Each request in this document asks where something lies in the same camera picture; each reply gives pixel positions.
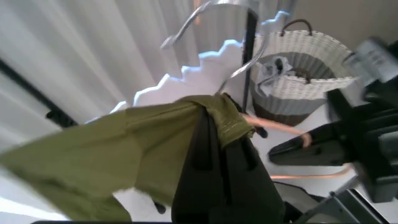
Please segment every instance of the brown handle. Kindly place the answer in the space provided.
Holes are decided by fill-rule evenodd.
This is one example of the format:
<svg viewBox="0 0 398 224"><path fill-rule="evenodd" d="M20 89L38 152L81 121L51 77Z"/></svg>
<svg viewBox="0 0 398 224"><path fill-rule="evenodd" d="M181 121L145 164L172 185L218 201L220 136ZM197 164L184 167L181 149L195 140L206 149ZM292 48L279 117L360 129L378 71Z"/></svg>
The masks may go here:
<svg viewBox="0 0 398 224"><path fill-rule="evenodd" d="M297 22L303 22L303 23L305 23L305 24L308 26L309 35L312 35L312 26L311 26L310 22L307 21L307 20L305 20L305 19L296 19L296 20L293 20L293 21L291 21L291 22L288 22L288 23L282 28L282 32L280 33L280 36L283 37L283 36L285 35L285 30L286 30L286 28L287 28L288 26L292 25L292 24L297 23Z"/></svg>
<svg viewBox="0 0 398 224"><path fill-rule="evenodd" d="M307 81L305 84L311 83L311 75L310 72L303 68L292 68L290 71L296 72L297 77L305 78Z"/></svg>

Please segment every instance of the transparent hanger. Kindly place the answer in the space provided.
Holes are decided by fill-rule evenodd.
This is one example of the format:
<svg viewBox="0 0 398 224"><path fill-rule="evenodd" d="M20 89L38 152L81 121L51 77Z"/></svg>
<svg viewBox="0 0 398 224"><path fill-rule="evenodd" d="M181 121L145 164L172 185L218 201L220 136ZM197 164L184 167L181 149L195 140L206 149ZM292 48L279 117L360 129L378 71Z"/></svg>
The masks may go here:
<svg viewBox="0 0 398 224"><path fill-rule="evenodd" d="M178 40L181 39L181 37L184 34L184 32L186 31L186 29L196 19L196 17L198 17L200 14L207 11L209 8L216 6L216 5L220 5L220 4L231 4L231 5L235 5L235 6L246 7L249 9L249 12L253 13L257 18L259 17L259 14L257 12L256 3L252 0L211 0L211 1L208 1L204 4L202 4L201 6L199 6L191 14L191 16L185 21L184 25L177 32L177 34L171 35L170 37L166 38L160 48L166 49L166 48L169 48L170 46L174 45ZM264 53L264 51L266 49L266 43L267 43L267 38L263 38L260 48L257 51L257 54L255 56L253 56L252 60L245 63L241 68L237 69L227 79L225 79L216 93L221 93L221 91L223 91L223 89L229 79L231 79L231 78L235 77L236 75L239 75L240 73L243 73L247 69L251 68L258 61L258 59L261 57L261 55Z"/></svg>

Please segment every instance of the folded fabric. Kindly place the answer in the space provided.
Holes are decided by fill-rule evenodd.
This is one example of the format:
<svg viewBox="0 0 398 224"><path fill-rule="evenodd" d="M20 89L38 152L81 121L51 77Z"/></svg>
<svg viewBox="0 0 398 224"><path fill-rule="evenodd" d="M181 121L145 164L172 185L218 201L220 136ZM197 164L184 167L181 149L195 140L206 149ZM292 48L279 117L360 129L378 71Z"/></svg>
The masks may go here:
<svg viewBox="0 0 398 224"><path fill-rule="evenodd" d="M278 78L286 75L293 68L287 58L279 56L275 56L270 62L264 65L259 64L259 66L261 69L259 69L255 90L262 96L269 96Z"/></svg>
<svg viewBox="0 0 398 224"><path fill-rule="evenodd" d="M227 96L129 108L0 155L0 164L72 220L128 221L112 193L134 187L171 205L205 106L221 147L252 133Z"/></svg>

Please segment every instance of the beige wall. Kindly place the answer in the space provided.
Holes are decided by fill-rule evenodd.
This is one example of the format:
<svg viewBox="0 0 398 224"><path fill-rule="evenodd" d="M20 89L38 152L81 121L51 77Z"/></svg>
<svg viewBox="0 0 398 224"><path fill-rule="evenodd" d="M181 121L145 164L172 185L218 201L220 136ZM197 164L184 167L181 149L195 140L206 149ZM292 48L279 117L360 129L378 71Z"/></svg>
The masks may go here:
<svg viewBox="0 0 398 224"><path fill-rule="evenodd" d="M297 0L294 19L301 18L350 49L372 35L398 40L398 0ZM290 30L304 28L297 24Z"/></svg>

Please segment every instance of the wicker basket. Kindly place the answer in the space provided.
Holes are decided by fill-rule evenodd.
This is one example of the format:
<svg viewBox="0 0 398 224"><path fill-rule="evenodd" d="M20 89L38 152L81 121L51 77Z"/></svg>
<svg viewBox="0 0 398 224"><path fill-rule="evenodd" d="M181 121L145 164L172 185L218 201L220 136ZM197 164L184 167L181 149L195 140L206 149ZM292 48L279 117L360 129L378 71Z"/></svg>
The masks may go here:
<svg viewBox="0 0 398 224"><path fill-rule="evenodd" d="M296 22L306 23L308 30L285 31ZM262 38L256 37L256 43L260 43ZM336 39L312 31L304 19L288 23L282 32L271 33L268 47L259 62L266 63L274 56L286 57L291 66L300 71L297 74L307 74L306 77L280 77L271 94L266 96L254 88L260 66L253 66L250 91L256 115L290 126L298 125L326 102L327 91L347 87L356 79L341 65L350 54L351 51Z"/></svg>

